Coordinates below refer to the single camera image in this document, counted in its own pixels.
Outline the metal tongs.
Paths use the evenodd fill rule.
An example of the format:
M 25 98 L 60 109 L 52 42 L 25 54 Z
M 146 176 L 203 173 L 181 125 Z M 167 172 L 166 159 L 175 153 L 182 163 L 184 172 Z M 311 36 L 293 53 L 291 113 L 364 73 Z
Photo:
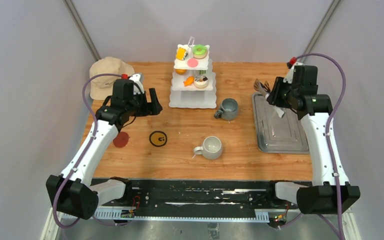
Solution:
M 264 96 L 266 102 L 268 102 L 271 89 L 267 81 L 265 83 L 262 83 L 259 79 L 256 79 L 254 81 L 253 88 L 256 91 L 260 92 Z M 274 112 L 278 115 L 279 118 L 282 118 L 284 116 L 285 112 L 280 107 L 275 105 L 271 105 L 271 107 L 273 107 Z

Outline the orange cupcake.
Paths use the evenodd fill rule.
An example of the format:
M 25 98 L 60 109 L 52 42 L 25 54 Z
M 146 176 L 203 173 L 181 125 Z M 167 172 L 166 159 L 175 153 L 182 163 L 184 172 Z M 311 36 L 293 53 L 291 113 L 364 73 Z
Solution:
M 187 69 L 178 69 L 178 68 L 175 68 L 174 71 L 175 71 L 178 75 L 184 75 L 188 70 L 187 70 Z

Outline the orange fish-shaped pastry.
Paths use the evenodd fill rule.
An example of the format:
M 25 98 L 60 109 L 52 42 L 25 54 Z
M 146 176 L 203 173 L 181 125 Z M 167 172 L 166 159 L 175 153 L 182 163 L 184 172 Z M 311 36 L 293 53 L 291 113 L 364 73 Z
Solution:
M 189 76 L 189 77 L 187 77 L 186 80 L 183 82 L 183 85 L 184 85 L 185 87 L 187 87 L 187 86 L 191 86 L 191 85 L 194 84 L 194 81 L 195 81 L 195 77 L 194 77 L 194 76 Z

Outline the white chocolate donut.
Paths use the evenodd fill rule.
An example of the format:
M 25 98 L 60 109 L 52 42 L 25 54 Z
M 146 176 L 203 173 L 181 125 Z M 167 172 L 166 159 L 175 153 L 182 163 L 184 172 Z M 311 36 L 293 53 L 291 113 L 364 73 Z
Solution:
M 207 76 L 201 74 L 194 78 L 193 85 L 198 89 L 204 89 L 208 86 L 209 79 Z

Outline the pink round macaron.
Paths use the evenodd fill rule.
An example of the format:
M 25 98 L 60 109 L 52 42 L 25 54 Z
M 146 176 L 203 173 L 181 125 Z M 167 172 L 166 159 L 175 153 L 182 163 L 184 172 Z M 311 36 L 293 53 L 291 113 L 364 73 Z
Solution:
M 199 64 L 199 61 L 196 59 L 196 58 L 190 58 L 188 61 L 187 61 L 187 65 L 188 67 L 190 68 L 195 68 L 197 67 Z

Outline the yellow cake slice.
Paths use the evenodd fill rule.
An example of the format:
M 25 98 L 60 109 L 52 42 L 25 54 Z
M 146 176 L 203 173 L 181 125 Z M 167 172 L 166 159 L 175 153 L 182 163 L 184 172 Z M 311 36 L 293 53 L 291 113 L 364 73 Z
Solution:
M 189 50 L 183 47 L 179 47 L 176 51 L 175 58 L 180 61 L 184 61 L 189 55 Z

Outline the green frosted donut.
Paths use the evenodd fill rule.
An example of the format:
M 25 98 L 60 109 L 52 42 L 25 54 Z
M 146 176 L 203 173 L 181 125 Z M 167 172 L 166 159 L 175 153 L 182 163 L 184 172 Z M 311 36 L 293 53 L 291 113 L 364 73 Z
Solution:
M 204 59 L 208 52 L 209 49 L 206 45 L 196 44 L 192 47 L 192 55 L 195 59 Z

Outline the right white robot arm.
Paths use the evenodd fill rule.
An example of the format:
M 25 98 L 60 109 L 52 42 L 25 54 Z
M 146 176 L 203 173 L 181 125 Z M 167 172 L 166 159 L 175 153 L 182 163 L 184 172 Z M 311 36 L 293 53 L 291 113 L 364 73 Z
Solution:
M 312 161 L 312 185 L 275 181 L 265 195 L 274 209 L 286 201 L 298 206 L 302 214 L 343 214 L 361 196 L 351 185 L 342 166 L 333 127 L 333 105 L 326 94 L 318 93 L 318 68 L 295 63 L 286 77 L 277 77 L 267 102 L 290 109 L 297 115 L 306 135 Z

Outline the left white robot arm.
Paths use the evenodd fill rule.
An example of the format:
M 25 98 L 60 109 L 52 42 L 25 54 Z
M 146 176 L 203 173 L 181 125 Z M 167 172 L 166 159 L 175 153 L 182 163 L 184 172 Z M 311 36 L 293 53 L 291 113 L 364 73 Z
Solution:
M 130 180 L 111 177 L 93 185 L 93 176 L 107 148 L 122 128 L 130 124 L 131 117 L 156 116 L 162 110 L 155 88 L 144 91 L 137 81 L 116 80 L 112 94 L 92 114 L 94 122 L 88 137 L 73 160 L 59 175 L 50 175 L 46 181 L 53 216 L 64 213 L 88 220 L 99 206 L 108 202 L 129 206 L 133 201 Z

